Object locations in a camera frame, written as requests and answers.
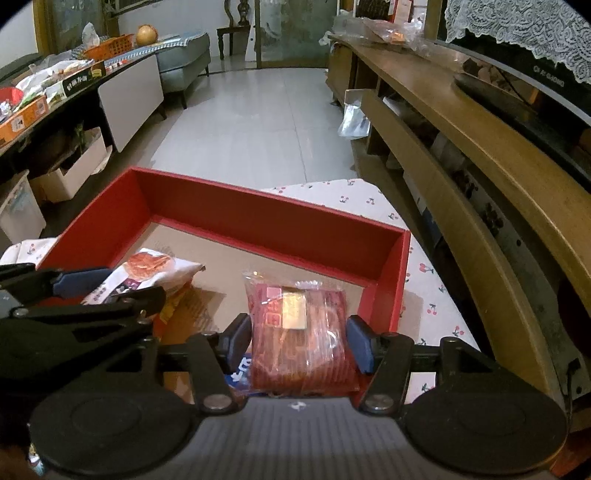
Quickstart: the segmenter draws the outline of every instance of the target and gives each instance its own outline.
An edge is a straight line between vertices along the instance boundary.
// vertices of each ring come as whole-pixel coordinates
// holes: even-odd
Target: lace cloth
[[[466,29],[489,35],[561,62],[579,83],[591,83],[591,26],[563,0],[449,0],[445,20],[448,42]]]

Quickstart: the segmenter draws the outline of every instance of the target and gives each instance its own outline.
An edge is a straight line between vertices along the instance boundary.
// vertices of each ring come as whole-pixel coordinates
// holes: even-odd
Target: food packet
[[[359,389],[346,345],[345,293],[318,281],[245,274],[252,319],[251,388],[285,395],[345,395]]]
[[[202,264],[142,248],[118,266],[82,303],[104,303],[113,295],[160,286],[166,291],[166,304],[153,321],[154,336],[160,338],[166,330],[168,320],[183,297],[191,290],[193,277],[204,269]]]

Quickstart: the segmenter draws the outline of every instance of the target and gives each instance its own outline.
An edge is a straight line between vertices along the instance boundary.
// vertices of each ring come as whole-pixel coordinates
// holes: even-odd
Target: gray sofa
[[[205,70],[209,77],[209,35],[190,40],[186,47],[166,48],[156,54],[162,90],[164,93],[178,93],[183,108],[187,108],[185,90]]]

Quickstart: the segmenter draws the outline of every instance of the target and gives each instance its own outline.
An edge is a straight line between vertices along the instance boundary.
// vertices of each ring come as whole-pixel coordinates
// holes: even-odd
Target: cardboard box bottom
[[[152,223],[125,254],[125,261],[146,247],[185,260],[205,264],[205,271],[193,279],[194,289],[182,299],[162,337],[162,343],[184,343],[204,330],[223,331],[242,312],[248,312],[248,301],[242,274],[257,271],[286,280],[319,280],[341,288],[347,298],[347,316],[357,313],[363,287],[309,270],[294,267],[238,248],[207,240],[187,232]],[[165,374],[164,385],[191,402],[187,373]]]

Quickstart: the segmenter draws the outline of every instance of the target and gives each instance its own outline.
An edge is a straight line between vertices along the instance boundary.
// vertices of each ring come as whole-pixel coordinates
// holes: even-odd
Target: wooden shelf
[[[540,236],[591,313],[591,196],[534,144],[456,88],[452,72],[410,53],[338,41],[482,170]]]
[[[371,90],[362,108],[427,202],[466,280],[496,361],[560,402],[540,325],[484,222],[429,150]]]

